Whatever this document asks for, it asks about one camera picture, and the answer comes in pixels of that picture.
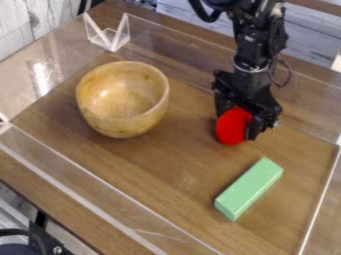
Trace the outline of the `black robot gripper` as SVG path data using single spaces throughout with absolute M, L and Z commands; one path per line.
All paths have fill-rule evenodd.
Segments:
M 274 128 L 282 112 L 282 106 L 270 92 L 268 74 L 216 70 L 213 76 L 216 115 L 220 117 L 234 106 L 252 113 L 246 139 L 256 140 L 268 128 Z

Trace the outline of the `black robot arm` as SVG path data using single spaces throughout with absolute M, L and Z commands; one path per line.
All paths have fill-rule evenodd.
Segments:
M 233 24 L 233 71 L 213 72 L 216 136 L 236 145 L 274 128 L 282 106 L 270 87 L 280 52 L 286 48 L 284 0 L 187 0 L 198 18 L 213 23 L 225 15 Z

